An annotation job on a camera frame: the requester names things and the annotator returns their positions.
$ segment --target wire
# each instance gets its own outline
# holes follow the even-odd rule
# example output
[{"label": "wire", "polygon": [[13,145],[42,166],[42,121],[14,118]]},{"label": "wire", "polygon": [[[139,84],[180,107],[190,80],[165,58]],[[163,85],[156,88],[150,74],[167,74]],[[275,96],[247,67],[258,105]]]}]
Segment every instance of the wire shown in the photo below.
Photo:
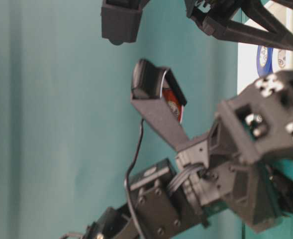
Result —
[{"label": "wire", "polygon": [[185,167],[183,171],[177,174],[167,186],[166,191],[168,196],[171,197],[179,189],[179,187],[190,177],[190,175],[199,171],[199,177],[202,177],[202,175],[206,171],[206,168],[202,163],[196,163]]},{"label": "wire", "polygon": [[136,160],[137,160],[137,157],[138,157],[138,153],[140,151],[141,142],[142,142],[142,138],[143,138],[143,132],[144,132],[143,122],[144,122],[144,119],[142,119],[141,123],[140,123],[140,136],[139,136],[139,140],[138,140],[138,143],[137,143],[134,159],[133,159],[131,165],[129,166],[129,168],[127,169],[126,174],[125,174],[124,187],[125,187],[125,191],[126,191],[128,208],[129,208],[130,213],[132,215],[132,219],[133,219],[133,222],[134,222],[135,227],[137,229],[137,232],[140,234],[142,239],[146,239],[145,234],[144,234],[144,232],[143,232],[143,230],[141,228],[141,225],[140,225],[140,223],[138,221],[135,209],[133,207],[132,197],[131,197],[131,189],[130,189],[129,182],[128,182],[130,173],[131,173],[132,169],[135,166],[135,163],[136,163]]}]

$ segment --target black cable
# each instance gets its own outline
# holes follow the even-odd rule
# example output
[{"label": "black cable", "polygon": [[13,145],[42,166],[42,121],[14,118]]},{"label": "black cable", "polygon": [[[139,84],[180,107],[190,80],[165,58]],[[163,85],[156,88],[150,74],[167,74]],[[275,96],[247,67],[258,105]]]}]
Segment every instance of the black cable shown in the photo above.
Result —
[{"label": "black cable", "polygon": [[143,130],[143,121],[144,121],[144,119],[142,119],[141,123],[140,123],[140,137],[139,137],[139,140],[138,140],[138,143],[137,143],[136,152],[135,152],[135,155],[134,155],[133,162],[131,163],[131,165],[129,166],[129,168],[127,169],[126,174],[125,174],[124,187],[125,187],[125,191],[126,191],[127,205],[128,205],[129,210],[130,210],[130,213],[132,215],[132,219],[133,219],[133,222],[134,222],[135,227],[137,229],[137,232],[140,234],[142,239],[146,239],[145,234],[144,234],[144,232],[143,232],[143,230],[141,228],[141,225],[140,225],[140,223],[138,221],[137,215],[135,213],[135,209],[133,207],[132,198],[131,198],[131,189],[130,189],[130,185],[129,185],[129,181],[128,181],[130,173],[131,173],[132,169],[135,166],[135,163],[136,163],[136,160],[137,160],[137,157],[138,157],[138,153],[140,151],[141,142],[142,142],[142,138],[143,138],[143,132],[144,132],[144,130]]}]

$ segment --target blue tape roll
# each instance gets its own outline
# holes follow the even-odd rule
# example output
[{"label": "blue tape roll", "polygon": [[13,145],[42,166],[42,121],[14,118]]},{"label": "blue tape roll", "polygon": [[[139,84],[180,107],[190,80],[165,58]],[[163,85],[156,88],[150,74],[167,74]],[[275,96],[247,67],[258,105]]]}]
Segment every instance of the blue tape roll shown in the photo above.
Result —
[{"label": "blue tape roll", "polygon": [[273,73],[272,69],[272,47],[258,46],[257,71],[259,77]]}]

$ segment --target teal wall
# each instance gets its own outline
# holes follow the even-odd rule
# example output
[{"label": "teal wall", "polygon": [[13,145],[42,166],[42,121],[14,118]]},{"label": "teal wall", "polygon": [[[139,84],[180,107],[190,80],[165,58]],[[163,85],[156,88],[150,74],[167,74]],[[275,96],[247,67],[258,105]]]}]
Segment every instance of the teal wall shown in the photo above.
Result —
[{"label": "teal wall", "polygon": [[[140,116],[129,102],[137,60],[173,69],[192,137],[236,92],[237,45],[201,33],[183,1],[153,0],[138,41],[100,36],[100,0],[0,0],[0,239],[84,231],[125,201]],[[146,127],[136,170],[174,152]],[[241,238],[229,211],[177,238]]]}]

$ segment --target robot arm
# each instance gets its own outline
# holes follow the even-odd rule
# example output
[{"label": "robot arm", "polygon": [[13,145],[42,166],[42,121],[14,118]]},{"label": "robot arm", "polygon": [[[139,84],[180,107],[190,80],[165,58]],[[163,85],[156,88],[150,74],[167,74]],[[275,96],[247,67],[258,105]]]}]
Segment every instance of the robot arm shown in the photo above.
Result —
[{"label": "robot arm", "polygon": [[[185,97],[170,69],[140,60],[131,102],[176,152],[130,178],[130,196],[146,238],[168,239],[226,208],[255,232],[293,214],[293,181],[271,163],[293,160],[293,71],[257,79],[218,105],[211,129],[189,139],[180,125]],[[81,239],[136,239],[127,204],[108,208]]]},{"label": "robot arm", "polygon": [[[102,37],[113,44],[135,42],[142,9],[149,0],[103,0]],[[274,0],[293,9],[293,0]],[[209,5],[203,12],[200,6]],[[271,13],[261,0],[185,0],[187,17],[207,35],[217,39],[263,45],[293,51],[293,34]],[[243,12],[261,25],[266,31],[256,29],[232,20],[235,13]]]}]

